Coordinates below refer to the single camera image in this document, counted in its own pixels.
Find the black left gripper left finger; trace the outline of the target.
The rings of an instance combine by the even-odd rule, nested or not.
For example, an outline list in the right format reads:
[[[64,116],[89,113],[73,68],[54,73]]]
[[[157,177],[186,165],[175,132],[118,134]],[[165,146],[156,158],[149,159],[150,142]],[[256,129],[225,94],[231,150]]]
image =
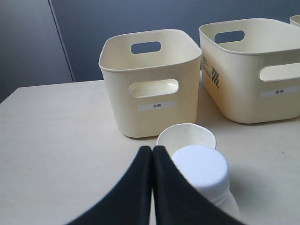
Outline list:
[[[118,183],[71,225],[148,225],[152,195],[152,149],[139,148]]]

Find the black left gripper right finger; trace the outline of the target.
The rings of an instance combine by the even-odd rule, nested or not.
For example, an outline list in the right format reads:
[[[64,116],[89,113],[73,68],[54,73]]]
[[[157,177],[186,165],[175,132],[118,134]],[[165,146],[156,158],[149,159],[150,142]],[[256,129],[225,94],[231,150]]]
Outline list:
[[[193,188],[164,146],[155,146],[153,195],[157,225],[242,225]]]

